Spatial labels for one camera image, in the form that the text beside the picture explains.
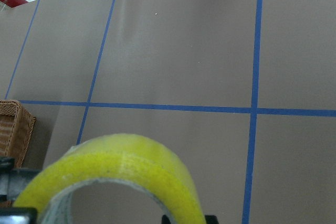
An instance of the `floor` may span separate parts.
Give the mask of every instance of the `floor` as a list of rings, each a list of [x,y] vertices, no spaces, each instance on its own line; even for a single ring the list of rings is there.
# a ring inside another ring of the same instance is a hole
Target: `floor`
[[[35,116],[25,166],[111,133],[189,168],[219,223],[336,222],[336,0],[40,0],[0,13],[0,96]],[[75,223],[160,223],[124,186]]]

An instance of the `wicker basket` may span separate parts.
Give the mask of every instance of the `wicker basket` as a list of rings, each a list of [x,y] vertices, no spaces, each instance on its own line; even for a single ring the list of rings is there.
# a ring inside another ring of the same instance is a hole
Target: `wicker basket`
[[[22,166],[36,118],[16,100],[0,100],[0,156]]]

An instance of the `brown basket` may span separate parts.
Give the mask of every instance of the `brown basket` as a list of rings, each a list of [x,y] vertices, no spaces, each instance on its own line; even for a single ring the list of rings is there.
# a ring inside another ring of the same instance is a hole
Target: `brown basket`
[[[0,156],[15,158],[22,166],[36,117],[16,100],[0,100]]]

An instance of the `blue line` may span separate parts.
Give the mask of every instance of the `blue line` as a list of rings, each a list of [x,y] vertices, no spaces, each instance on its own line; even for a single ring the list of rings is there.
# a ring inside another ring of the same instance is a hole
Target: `blue line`
[[[261,36],[262,11],[263,11],[263,0],[257,0],[256,24],[255,24],[255,35],[254,35],[250,131],[249,131],[249,141],[248,141],[248,151],[247,151],[243,216],[241,219],[242,224],[248,224],[249,217],[250,217],[250,204],[251,204],[251,195],[252,195],[253,166],[254,166],[254,151],[255,151],[256,129],[257,129],[260,36]]]
[[[304,110],[304,109],[258,109],[258,114],[266,115],[300,115],[336,117],[336,110]]]
[[[19,65],[19,62],[20,62],[20,59],[21,59],[21,56],[22,56],[23,49],[25,48],[26,41],[27,41],[27,38],[28,38],[28,35],[29,35],[29,32],[30,32],[31,26],[32,26],[32,24],[33,24],[33,21],[34,21],[34,18],[35,18],[35,14],[36,14],[36,12],[37,12],[37,8],[38,8],[38,5],[39,5],[39,4],[40,4],[40,0],[37,1],[36,7],[35,7],[35,11],[34,11],[34,13],[33,13],[32,19],[31,19],[31,21],[30,21],[30,24],[29,24],[29,27],[28,27],[28,31],[27,31],[26,37],[25,37],[25,39],[24,39],[24,41],[23,41],[23,44],[22,44],[22,47],[21,47],[21,50],[20,50],[20,53],[19,53],[19,57],[17,58],[16,64],[15,64],[15,67],[14,67],[14,71],[13,71],[13,74],[12,74],[12,77],[11,77],[11,81],[9,82],[9,85],[8,85],[8,89],[7,89],[7,92],[6,92],[6,95],[5,95],[5,99],[7,99],[8,94],[9,94],[9,91],[11,90],[10,88],[12,87],[12,83],[13,83],[14,75],[15,75],[15,73],[16,73],[17,66]]]
[[[112,14],[113,14],[113,9],[114,9],[114,4],[115,3],[116,3],[116,0],[112,0],[109,16],[107,18],[107,22],[106,22],[106,26],[105,26],[105,31],[104,31],[103,39],[101,41],[101,46],[100,46],[100,49],[99,49],[99,54],[98,54],[98,59],[97,59],[96,67],[95,67],[94,73],[93,73],[92,83],[91,83],[90,92],[89,92],[89,96],[88,96],[88,100],[87,100],[88,103],[91,102],[93,89],[95,88],[96,78],[97,78],[97,74],[98,74],[98,70],[99,70],[99,65],[100,65],[100,60],[101,60],[101,56],[102,56],[103,51],[104,51],[104,45],[105,45],[105,41],[106,41],[108,30],[109,30],[109,27],[110,27],[110,22],[111,22],[111,18],[112,18]],[[87,117],[87,114],[88,114],[88,110],[89,110],[89,106],[87,105],[85,107],[85,112],[84,112],[82,124],[80,126],[80,130],[79,130],[79,134],[78,134],[78,138],[77,138],[77,144],[80,144],[80,140],[82,138],[82,134],[83,134],[83,130],[84,130],[84,126],[85,126],[85,121],[86,121],[86,117]]]
[[[20,100],[23,104],[39,104],[39,105],[62,105],[62,106],[88,106],[87,102],[58,102],[58,101],[31,101]]]
[[[93,78],[92,78],[91,88],[90,88],[90,92],[89,92],[89,96],[88,96],[88,102],[91,102],[91,97],[92,97],[93,89],[95,87],[96,78],[97,78],[97,74],[98,74],[98,69],[99,69],[99,65],[100,65],[100,60],[101,60],[101,56],[103,54],[104,45],[105,45],[105,41],[106,41],[106,37],[107,37],[107,32],[109,30],[109,26],[110,26],[110,22],[111,22],[112,13],[113,13],[113,9],[114,9],[114,4],[115,3],[116,3],[116,0],[112,0],[109,17],[108,17],[107,22],[106,22],[104,36],[103,36],[103,40],[101,42],[101,46],[100,46],[100,50],[99,50],[99,54],[98,54],[96,68],[94,69],[94,74],[93,74]]]
[[[90,107],[100,108],[124,108],[124,109],[145,109],[145,110],[178,110],[178,111],[200,111],[200,112],[225,112],[249,114],[250,108],[215,107],[215,106],[186,106],[186,105],[162,105],[162,104],[133,104],[133,103],[90,103]]]
[[[88,115],[88,110],[89,110],[89,107],[86,106],[85,107],[85,111],[84,111],[84,115],[83,115],[82,124],[80,125],[80,129],[79,129],[76,145],[80,144],[80,140],[81,140],[82,135],[83,135],[83,130],[84,130],[84,126],[85,126],[86,117]]]

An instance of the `curved yellow object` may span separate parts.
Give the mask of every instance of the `curved yellow object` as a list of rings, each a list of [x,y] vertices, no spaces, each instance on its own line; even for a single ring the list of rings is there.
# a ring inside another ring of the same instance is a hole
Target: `curved yellow object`
[[[153,194],[178,224],[205,224],[191,176],[178,156],[144,136],[103,136],[71,148],[26,187],[15,207],[35,207],[39,217],[61,191],[88,180],[114,179]]]

